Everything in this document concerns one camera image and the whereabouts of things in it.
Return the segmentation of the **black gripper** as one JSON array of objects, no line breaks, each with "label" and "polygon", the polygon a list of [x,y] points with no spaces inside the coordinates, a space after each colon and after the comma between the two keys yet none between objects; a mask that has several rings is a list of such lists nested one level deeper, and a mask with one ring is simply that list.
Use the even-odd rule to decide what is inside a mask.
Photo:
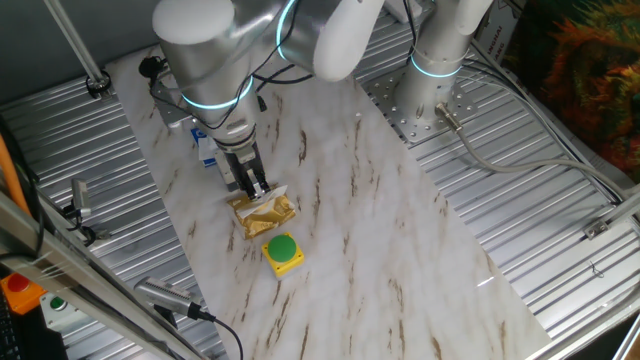
[{"label": "black gripper", "polygon": [[254,139],[240,143],[223,143],[216,141],[225,155],[236,182],[250,201],[256,201],[270,192],[270,185],[263,170],[263,163],[257,142]]}]

